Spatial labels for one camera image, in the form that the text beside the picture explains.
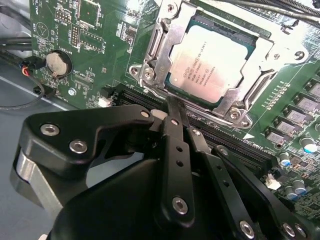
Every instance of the cpu socket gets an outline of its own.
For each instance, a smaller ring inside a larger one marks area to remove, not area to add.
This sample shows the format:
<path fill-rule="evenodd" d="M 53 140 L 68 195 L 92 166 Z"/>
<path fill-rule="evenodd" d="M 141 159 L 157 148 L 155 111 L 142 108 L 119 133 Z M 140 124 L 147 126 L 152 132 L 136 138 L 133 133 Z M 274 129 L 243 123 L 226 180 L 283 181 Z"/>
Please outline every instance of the cpu socket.
<path fill-rule="evenodd" d="M 309 53 L 281 26 L 243 8 L 210 1 L 210 9 L 163 0 L 143 64 L 129 73 L 160 99 L 182 99 L 193 115 L 247 129 L 248 111 L 278 71 Z"/>

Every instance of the black cable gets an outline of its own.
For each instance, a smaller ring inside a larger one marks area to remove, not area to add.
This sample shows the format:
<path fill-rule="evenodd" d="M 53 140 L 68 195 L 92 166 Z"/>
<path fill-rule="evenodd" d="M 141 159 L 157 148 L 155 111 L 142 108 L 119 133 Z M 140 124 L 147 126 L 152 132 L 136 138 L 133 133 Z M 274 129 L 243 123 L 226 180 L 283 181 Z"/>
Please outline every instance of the black cable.
<path fill-rule="evenodd" d="M 302 21 L 312 21 L 315 23 L 319 23 L 320 17 L 313 15 L 313 14 L 306 14 L 302 12 L 297 12 L 297 11 L 289 11 L 286 9 L 283 9 L 278 6 L 274 5 L 268 5 L 268 4 L 263 4 L 263 3 L 257 3 L 257 2 L 252 2 L 252 1 L 246 1 L 246 0 L 216 0 L 218 2 L 225 2 L 225 3 L 230 3 L 230 4 L 235 4 L 239 6 L 244 6 L 244 7 L 251 7 L 255 9 L 263 9 L 263 10 L 268 10 L 272 11 L 281 15 L 285 15 L 294 19 L 299 19 Z"/>
<path fill-rule="evenodd" d="M 0 44 L 0 50 L 32 51 L 32 46 L 31 44 Z"/>
<path fill-rule="evenodd" d="M 10 18 L 17 20 L 22 26 L 31 30 L 30 20 L 28 18 L 26 18 L 25 16 L 22 16 L 16 10 L 13 10 L 12 8 L 10 8 L 8 6 L 0 6 L 0 14 L 4 14 Z"/>
<path fill-rule="evenodd" d="M 0 38 L 0 45 L 6 44 L 31 44 L 31 37 L 24 36 L 24 37 L 6 37 Z"/>
<path fill-rule="evenodd" d="M 39 88 L 41 90 L 40 95 L 36 99 L 32 100 L 31 102 L 28 102 L 25 104 L 14 105 L 14 106 L 0 106 L 0 111 L 11 111 L 11 110 L 19 110 L 19 109 L 28 108 L 28 107 L 35 105 L 36 103 L 38 103 L 42 99 L 42 97 L 45 94 L 44 86 L 42 86 L 42 84 L 32 76 L 29 76 L 29 79 L 31 79 L 36 85 L 39 86 Z"/>

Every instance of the green circuit board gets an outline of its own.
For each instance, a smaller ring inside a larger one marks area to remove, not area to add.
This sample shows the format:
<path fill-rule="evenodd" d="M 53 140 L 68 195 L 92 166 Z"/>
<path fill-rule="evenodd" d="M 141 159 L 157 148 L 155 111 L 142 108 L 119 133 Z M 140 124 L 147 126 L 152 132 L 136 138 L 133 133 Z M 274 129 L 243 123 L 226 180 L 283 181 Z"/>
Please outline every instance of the green circuit board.
<path fill-rule="evenodd" d="M 194 0 L 193 3 L 268 37 L 268 32 L 254 24 L 201 1 Z M 56 89 L 57 98 L 79 109 L 99 107 L 98 99 L 104 86 L 124 84 L 143 93 L 143 88 L 130 76 L 129 66 L 143 62 L 158 11 L 159 6 L 153 0 L 30 0 L 32 54 L 44 59 L 50 51 L 61 50 L 72 61 L 71 74 L 62 79 L 52 78 L 47 68 L 34 71 L 34 76 Z M 288 20 L 268 11 L 255 13 L 279 24 L 279 27 Z M 293 100 L 297 94 L 308 94 L 305 87 L 309 81 L 320 81 L 317 75 L 320 71 L 319 35 L 320 29 L 306 27 L 302 43 L 309 51 L 309 58 L 304 63 L 286 65 L 281 69 L 250 110 L 253 120 L 250 129 L 225 127 L 192 116 L 222 130 L 226 136 L 238 138 L 262 151 L 275 156 L 286 151 L 307 163 L 292 165 L 285 170 L 295 173 L 292 178 L 305 181 L 307 194 L 296 199 L 295 206 L 299 214 L 310 219 L 320 219 L 320 153 L 305 153 L 299 140 L 302 136 L 311 136 L 319 145 L 320 134 L 315 130 L 315 124 L 320 122 L 318 110 L 308 112 L 312 119 L 282 146 L 266 139 L 265 131 L 274 126 L 277 117 L 284 117 L 285 107 L 295 105 Z M 76 91 L 75 95 L 68 93 L 70 88 Z M 284 187 L 291 182 L 292 179 L 284 182 L 283 187 L 274 193 L 285 198 Z"/>

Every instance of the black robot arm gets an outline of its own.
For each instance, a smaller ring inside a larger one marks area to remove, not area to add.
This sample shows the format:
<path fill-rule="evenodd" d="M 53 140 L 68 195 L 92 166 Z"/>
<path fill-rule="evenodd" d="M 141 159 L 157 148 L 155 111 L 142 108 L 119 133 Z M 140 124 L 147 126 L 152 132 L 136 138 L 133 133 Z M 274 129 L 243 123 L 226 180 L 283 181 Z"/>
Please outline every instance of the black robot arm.
<path fill-rule="evenodd" d="M 89 168 L 142 160 L 87 188 Z M 55 219 L 48 240 L 312 240 L 296 217 L 224 146 L 209 149 L 185 106 L 117 106 L 28 117 L 11 171 L 18 193 Z"/>

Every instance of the electrolytic capacitor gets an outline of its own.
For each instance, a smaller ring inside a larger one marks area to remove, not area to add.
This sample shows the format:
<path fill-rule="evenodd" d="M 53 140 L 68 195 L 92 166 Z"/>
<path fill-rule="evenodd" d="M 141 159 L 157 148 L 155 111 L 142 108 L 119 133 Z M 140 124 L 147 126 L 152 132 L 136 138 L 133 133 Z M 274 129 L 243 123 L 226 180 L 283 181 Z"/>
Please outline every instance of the electrolytic capacitor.
<path fill-rule="evenodd" d="M 286 186 L 285 194 L 286 194 L 286 198 L 289 200 L 294 200 L 295 198 L 298 197 L 298 194 L 295 193 L 293 186 Z"/>
<path fill-rule="evenodd" d="M 301 179 L 294 180 L 292 182 L 294 192 L 298 195 L 303 195 L 307 192 L 307 189 L 305 187 L 305 182 Z"/>
<path fill-rule="evenodd" d="M 291 163 L 290 163 L 290 159 L 289 159 L 289 154 L 287 152 L 280 152 L 279 159 L 280 159 L 280 164 L 283 167 L 290 166 Z"/>
<path fill-rule="evenodd" d="M 313 138 L 310 136 L 305 136 L 305 137 L 301 138 L 299 143 L 303 147 L 303 150 L 308 154 L 314 153 L 318 149 Z"/>

